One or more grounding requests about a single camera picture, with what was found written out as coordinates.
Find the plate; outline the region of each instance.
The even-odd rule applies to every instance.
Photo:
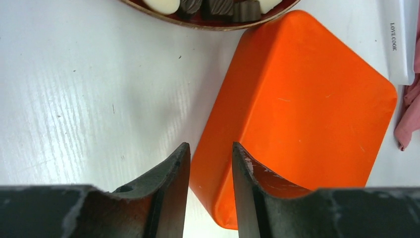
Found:
[[[279,16],[286,13],[290,8],[296,5],[300,0],[283,0],[276,7],[274,7],[267,14],[264,14],[259,21],[246,22],[246,23],[233,23],[233,22],[222,22],[222,21],[205,21],[202,20],[200,13],[198,12],[193,18],[189,20],[183,20],[176,14],[161,15],[157,12],[150,10],[142,0],[121,0],[122,2],[132,6],[133,8],[146,13],[152,17],[160,20],[170,22],[176,25],[185,26],[194,29],[213,30],[213,31],[230,31],[244,28],[250,28],[263,24],[278,18]]]

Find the tabletop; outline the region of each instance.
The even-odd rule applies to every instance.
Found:
[[[387,77],[380,0],[301,0]],[[0,8],[0,183],[114,190],[192,153],[243,33],[188,29],[118,0],[4,0]],[[399,95],[402,87],[397,86]],[[420,134],[398,150],[390,123],[368,186],[420,185]],[[184,237],[237,237],[189,191]]]

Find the pink cloth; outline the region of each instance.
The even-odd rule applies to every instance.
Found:
[[[417,23],[416,52],[414,56],[414,83],[405,87],[404,111],[401,121],[395,128],[394,135],[400,142],[400,149],[404,149],[411,141],[413,131],[420,129],[420,11]]]

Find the orange lid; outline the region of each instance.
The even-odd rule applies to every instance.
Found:
[[[244,33],[191,164],[190,186],[237,229],[232,143],[307,189],[364,186],[396,105],[391,83],[312,16]]]

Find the orange surface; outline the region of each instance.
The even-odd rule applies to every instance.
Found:
[[[190,187],[220,226],[237,229],[233,141],[304,188],[364,186],[396,97],[305,12],[248,30],[194,154]]]

